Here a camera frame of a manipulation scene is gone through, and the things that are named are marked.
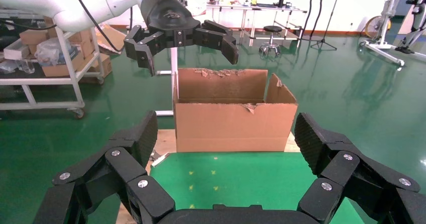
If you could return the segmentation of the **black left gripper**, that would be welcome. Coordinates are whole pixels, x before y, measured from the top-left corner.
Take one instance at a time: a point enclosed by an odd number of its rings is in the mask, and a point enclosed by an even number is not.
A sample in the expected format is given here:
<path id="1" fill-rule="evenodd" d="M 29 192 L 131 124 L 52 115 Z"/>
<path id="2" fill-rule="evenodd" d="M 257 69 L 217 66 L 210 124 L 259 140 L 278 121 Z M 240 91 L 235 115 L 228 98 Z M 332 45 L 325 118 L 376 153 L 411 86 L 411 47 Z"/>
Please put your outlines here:
<path id="1" fill-rule="evenodd" d="M 124 48 L 127 57 L 137 61 L 139 68 L 148 69 L 151 76 L 156 75 L 156 54 L 165 48 L 193 44 L 220 50 L 232 65 L 237 64 L 239 50 L 233 31 L 210 20 L 201 24 L 178 0 L 142 0 L 140 11 L 148 30 L 133 26 Z"/>

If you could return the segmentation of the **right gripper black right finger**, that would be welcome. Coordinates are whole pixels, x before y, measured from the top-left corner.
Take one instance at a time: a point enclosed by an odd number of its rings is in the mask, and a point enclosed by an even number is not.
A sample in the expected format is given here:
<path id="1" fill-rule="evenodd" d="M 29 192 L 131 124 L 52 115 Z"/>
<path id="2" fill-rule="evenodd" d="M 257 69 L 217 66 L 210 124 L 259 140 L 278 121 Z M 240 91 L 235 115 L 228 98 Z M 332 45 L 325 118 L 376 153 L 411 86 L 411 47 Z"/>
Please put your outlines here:
<path id="1" fill-rule="evenodd" d="M 425 223 L 425 195 L 412 178 L 364 155 L 344 134 L 299 113 L 295 142 L 316 180 L 298 211 L 329 223 L 348 198 L 378 223 Z"/>

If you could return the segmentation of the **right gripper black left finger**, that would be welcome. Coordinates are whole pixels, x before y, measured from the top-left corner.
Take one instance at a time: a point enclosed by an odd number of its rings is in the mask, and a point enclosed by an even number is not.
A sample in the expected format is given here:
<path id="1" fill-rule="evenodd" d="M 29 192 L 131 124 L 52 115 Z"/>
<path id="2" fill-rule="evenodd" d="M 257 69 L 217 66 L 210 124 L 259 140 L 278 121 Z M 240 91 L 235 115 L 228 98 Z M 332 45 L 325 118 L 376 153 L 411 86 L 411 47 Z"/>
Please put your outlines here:
<path id="1" fill-rule="evenodd" d="M 175 201 L 146 169 L 157 134 L 157 115 L 151 110 L 139 124 L 116 131 L 98 152 L 58 172 L 34 223 L 87 223 L 111 195 L 137 223 L 159 223 L 175 211 Z"/>

